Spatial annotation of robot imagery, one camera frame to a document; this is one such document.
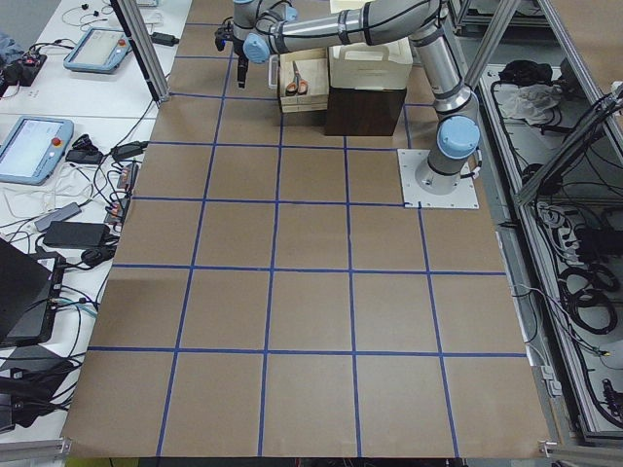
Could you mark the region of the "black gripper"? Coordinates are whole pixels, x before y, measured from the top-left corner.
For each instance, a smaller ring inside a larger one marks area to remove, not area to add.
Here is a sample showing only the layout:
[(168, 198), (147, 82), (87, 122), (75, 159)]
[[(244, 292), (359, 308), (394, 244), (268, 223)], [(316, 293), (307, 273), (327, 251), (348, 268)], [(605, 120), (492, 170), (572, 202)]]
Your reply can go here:
[(243, 40), (237, 38), (234, 34), (234, 21), (231, 18), (225, 18), (214, 32), (214, 44), (219, 52), (224, 51), (227, 43), (233, 44), (234, 52), (238, 56), (237, 83), (240, 89), (244, 89), (246, 86), (248, 60), (243, 51)]

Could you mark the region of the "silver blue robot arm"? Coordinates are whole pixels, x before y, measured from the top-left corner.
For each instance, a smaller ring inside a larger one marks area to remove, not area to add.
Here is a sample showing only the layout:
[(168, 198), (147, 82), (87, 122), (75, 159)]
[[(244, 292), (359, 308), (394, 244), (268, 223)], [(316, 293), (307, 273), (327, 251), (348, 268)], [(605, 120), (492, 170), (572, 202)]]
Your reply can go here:
[(481, 139), (478, 99), (459, 71), (441, 2), (370, 1), (324, 18), (300, 19), (287, 1), (236, 1), (232, 16), (214, 34), (218, 50), (233, 45), (241, 87), (249, 63), (262, 64), (274, 55), (359, 43), (378, 46), (403, 38), (421, 61), (439, 120), (436, 145), (420, 170), (430, 189), (440, 180), (457, 179)]

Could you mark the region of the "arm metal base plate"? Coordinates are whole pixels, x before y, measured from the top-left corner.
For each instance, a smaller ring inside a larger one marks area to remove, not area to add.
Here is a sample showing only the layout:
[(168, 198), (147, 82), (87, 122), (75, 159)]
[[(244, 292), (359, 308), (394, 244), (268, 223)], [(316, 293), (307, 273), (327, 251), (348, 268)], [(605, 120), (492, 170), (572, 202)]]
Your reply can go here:
[(429, 166), (428, 155), (428, 150), (397, 150), (403, 205), (423, 209), (478, 209), (468, 163), (458, 174), (441, 175)]

